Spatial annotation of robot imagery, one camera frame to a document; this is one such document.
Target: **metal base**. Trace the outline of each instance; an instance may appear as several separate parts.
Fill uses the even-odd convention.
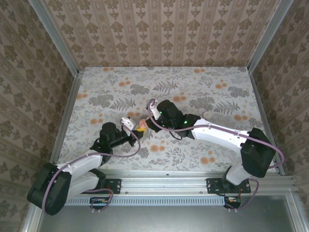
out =
[[[126,196],[216,196],[207,192],[206,179],[222,178],[223,172],[102,170],[107,178],[120,178],[120,195]],[[293,178],[269,173],[262,179],[257,195],[296,193]],[[250,181],[255,189],[256,183]]]
[[[67,200],[65,206],[89,206],[93,197],[81,196]],[[224,197],[198,196],[198,197],[131,197],[114,196],[110,206],[192,206],[192,205],[224,205]],[[105,205],[105,203],[94,203],[93,206]]]
[[[119,194],[121,189],[121,179],[105,179],[105,189],[110,189],[114,194]],[[108,191],[100,191],[100,192],[89,192],[87,194],[98,195],[98,194],[108,194]]]
[[[111,206],[100,213],[68,206],[43,215],[38,232],[296,232],[286,208],[284,196],[258,196],[237,213],[222,206]]]
[[[234,193],[239,194],[241,193],[251,193],[249,180],[244,180],[241,182],[240,185],[233,185],[228,181],[221,181],[222,178],[208,178],[206,179],[207,183],[207,192],[214,193],[219,196]]]

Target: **wall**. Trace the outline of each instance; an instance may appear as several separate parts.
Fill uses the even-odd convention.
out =
[[[0,231],[19,231],[72,76],[27,0],[0,1]]]
[[[294,0],[253,74],[285,170],[309,212],[308,0]]]
[[[279,0],[43,0],[79,68],[246,66]]]

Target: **table surface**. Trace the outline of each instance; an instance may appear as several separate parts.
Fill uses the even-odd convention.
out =
[[[101,126],[121,117],[138,122],[147,117],[146,104],[170,100],[184,113],[237,130],[263,128],[246,67],[91,67],[86,68],[76,98],[58,163],[86,152],[99,137]],[[131,158],[115,158],[103,169],[225,171],[240,155],[217,144],[183,138],[167,131],[147,130],[140,152]],[[129,155],[137,145],[113,149]]]

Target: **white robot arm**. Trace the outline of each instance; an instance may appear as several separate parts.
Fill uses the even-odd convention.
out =
[[[156,132],[161,129],[168,129],[181,137],[210,141],[228,147],[241,155],[241,162],[227,170],[224,180],[237,186],[251,176],[259,178],[265,176],[274,158],[275,151],[268,146],[237,136],[246,134],[249,138],[269,144],[270,141],[260,129],[234,130],[210,123],[196,115],[184,115],[169,100],[162,101],[157,106],[156,103],[153,100],[149,105],[149,110],[153,113],[152,118],[146,121],[149,128]]]
[[[215,125],[199,116],[182,114],[168,100],[162,101],[158,106],[151,104],[149,110],[152,111],[153,116],[146,120],[146,123],[155,132],[169,129],[181,137],[211,141],[228,147],[241,155],[241,162],[228,168],[223,178],[216,181],[220,182],[219,188],[222,187],[224,193],[239,191],[239,185],[251,176],[264,177],[275,155],[273,149],[237,136],[237,134],[248,134],[249,137],[269,143],[260,129],[238,131]],[[136,138],[140,139],[143,136],[143,131],[133,130],[134,122],[130,118],[122,118],[121,123],[126,126],[122,130],[118,130],[116,125],[111,122],[103,124],[100,137],[81,157],[59,165],[46,164],[31,187],[27,199],[41,208],[47,186],[50,185],[55,173],[58,173],[58,176],[56,180],[54,179],[55,182],[48,192],[45,203],[45,211],[50,215],[58,213],[66,200],[71,197],[89,189],[105,188],[105,174],[96,168],[109,160],[111,156],[108,154],[113,154],[113,147],[125,142],[129,142],[133,146]],[[236,136],[226,133],[229,131],[232,131]]]

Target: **purple cable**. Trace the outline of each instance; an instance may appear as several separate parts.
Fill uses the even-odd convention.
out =
[[[100,210],[104,210],[104,209],[106,209],[107,206],[112,202],[112,198],[114,197],[114,192],[113,192],[111,189],[109,189],[109,188],[103,188],[103,189],[100,188],[100,189],[95,189],[95,190],[88,190],[88,191],[85,191],[85,192],[100,192],[100,191],[108,191],[108,192],[111,193],[111,197],[109,198],[109,201],[106,203],[106,205],[105,205],[103,208],[100,209]],[[101,199],[102,199],[102,198],[100,198],[100,197],[92,199],[91,205],[90,205],[90,207],[91,207],[92,210],[94,210],[94,208],[93,208],[93,203],[94,203],[95,201],[101,200]]]
[[[255,180],[255,179],[251,179],[251,178],[249,178],[249,180],[256,182],[256,188],[255,188],[255,191],[254,191],[254,193],[252,194],[252,197],[250,198],[250,200],[249,200],[244,206],[242,206],[242,207],[240,207],[240,208],[238,208],[238,209],[235,209],[233,206],[231,206],[230,204],[227,204],[227,203],[225,203],[225,205],[227,205],[228,207],[230,207],[230,208],[232,208],[232,209],[235,209],[235,211],[236,211],[236,210],[244,209],[244,208],[246,208],[246,207],[250,204],[250,202],[251,202],[251,201],[253,200],[253,198],[255,197],[255,195],[256,195],[256,193],[257,193],[257,190],[259,189],[259,182],[258,182],[257,180]]]
[[[263,144],[265,146],[268,146],[272,149],[274,149],[275,151],[277,151],[281,157],[281,161],[273,166],[270,166],[268,169],[271,169],[271,168],[277,168],[279,167],[280,165],[282,165],[284,163],[284,154],[282,153],[282,151],[280,151],[279,148],[275,147],[274,145],[272,144],[269,144],[269,143],[266,143],[262,140],[259,140],[259,139],[254,139],[252,137],[249,137],[248,135],[244,135],[244,134],[239,134],[238,132],[235,132],[235,131],[230,131],[230,130],[227,130],[227,129],[224,129],[224,128],[221,128],[221,127],[217,127],[217,126],[214,126],[214,125],[197,125],[197,126],[192,126],[192,127],[188,127],[188,128],[184,128],[184,129],[167,129],[165,127],[162,127],[160,126],[159,124],[157,124],[157,122],[153,119],[153,117],[151,116],[151,111],[150,111],[150,105],[154,105],[155,104],[155,99],[151,99],[149,102],[148,102],[148,105],[147,105],[147,110],[148,110],[148,115],[149,115],[149,118],[151,119],[151,121],[157,126],[159,127],[160,129],[162,130],[165,130],[165,131],[171,131],[171,132],[181,132],[181,131],[187,131],[187,130],[192,130],[192,129],[195,129],[195,128],[202,128],[202,127],[207,127],[207,128],[214,128],[214,129],[217,129],[217,130],[220,130],[220,131],[224,131],[226,133],[230,133],[232,135],[236,135],[237,137],[242,137],[242,138],[245,138],[245,139],[249,139],[251,141],[254,141],[256,143],[260,143],[260,144]]]
[[[140,151],[140,147],[141,147],[141,144],[140,144],[140,140],[138,139],[138,137],[133,133],[133,131],[131,131],[126,125],[124,125],[122,122],[120,122],[120,124],[125,128],[127,129],[131,135],[136,139],[136,141],[138,142],[139,144],[139,148],[137,149],[136,152],[134,152],[132,155],[128,155],[128,156],[119,156],[119,155],[112,155],[112,154],[107,154],[107,153],[99,153],[99,152],[94,152],[94,153],[91,153],[91,154],[85,154],[85,155],[82,155],[74,160],[72,160],[71,162],[68,162],[66,165],[64,165],[63,167],[61,167],[55,174],[54,176],[52,177],[52,179],[50,180],[47,188],[46,188],[46,191],[45,191],[45,194],[44,194],[44,197],[43,197],[43,202],[42,202],[42,211],[44,213],[46,213],[45,211],[45,205],[46,205],[46,200],[47,200],[47,196],[48,196],[48,193],[50,191],[50,188],[52,187],[52,184],[54,183],[55,179],[57,178],[57,176],[60,174],[60,172],[62,170],[64,170],[65,168],[67,168],[69,165],[73,165],[75,162],[85,158],[85,157],[89,157],[89,156],[94,156],[94,155],[103,155],[103,156],[111,156],[111,157],[119,157],[119,158],[128,158],[128,157],[132,157],[134,155],[136,155],[139,151]]]

